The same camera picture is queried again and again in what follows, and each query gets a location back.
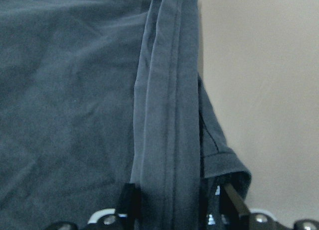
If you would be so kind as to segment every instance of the beige surface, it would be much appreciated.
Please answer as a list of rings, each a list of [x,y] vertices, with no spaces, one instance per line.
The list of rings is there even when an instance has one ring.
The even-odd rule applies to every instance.
[[[199,71],[251,208],[319,220],[319,0],[199,0]]]

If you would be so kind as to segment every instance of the fabric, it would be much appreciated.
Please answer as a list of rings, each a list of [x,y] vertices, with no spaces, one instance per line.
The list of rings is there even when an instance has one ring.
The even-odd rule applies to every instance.
[[[250,173],[197,71],[197,0],[0,0],[0,229],[85,226],[125,182],[136,229],[199,228],[202,180]]]

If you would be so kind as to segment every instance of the robotic claw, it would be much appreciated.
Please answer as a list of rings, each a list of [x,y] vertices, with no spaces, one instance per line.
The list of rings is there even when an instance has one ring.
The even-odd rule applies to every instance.
[[[138,217],[138,191],[134,184],[125,184],[116,209],[94,213],[82,230],[133,230]],[[220,213],[226,230],[319,230],[319,222],[305,219],[295,222],[290,229],[264,213],[251,213],[231,184],[220,186]],[[207,215],[207,230],[214,230]],[[45,230],[78,230],[74,223],[58,222]]]

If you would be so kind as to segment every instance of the garment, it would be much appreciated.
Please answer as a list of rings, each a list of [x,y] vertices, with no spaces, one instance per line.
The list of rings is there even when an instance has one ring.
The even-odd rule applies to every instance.
[[[198,229],[203,179],[250,173],[197,71],[197,0],[0,0],[0,229],[142,193],[141,230]]]

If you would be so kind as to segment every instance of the cloth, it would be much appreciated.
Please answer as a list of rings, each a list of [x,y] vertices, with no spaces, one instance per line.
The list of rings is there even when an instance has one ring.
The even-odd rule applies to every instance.
[[[0,0],[0,229],[83,227],[125,182],[136,229],[199,228],[201,180],[250,173],[197,71],[197,0]]]

